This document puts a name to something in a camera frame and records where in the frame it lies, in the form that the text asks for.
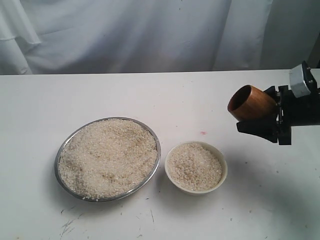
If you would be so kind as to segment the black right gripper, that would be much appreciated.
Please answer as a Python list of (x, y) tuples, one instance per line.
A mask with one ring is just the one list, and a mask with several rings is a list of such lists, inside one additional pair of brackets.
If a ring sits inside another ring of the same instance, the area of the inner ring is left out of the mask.
[(292, 127), (318, 126), (320, 124), (320, 89), (314, 88), (311, 94), (296, 98), (287, 85), (273, 85), (263, 91), (278, 102), (278, 121), (273, 116), (243, 120), (236, 123), (239, 133), (268, 140), (279, 145), (292, 144)]

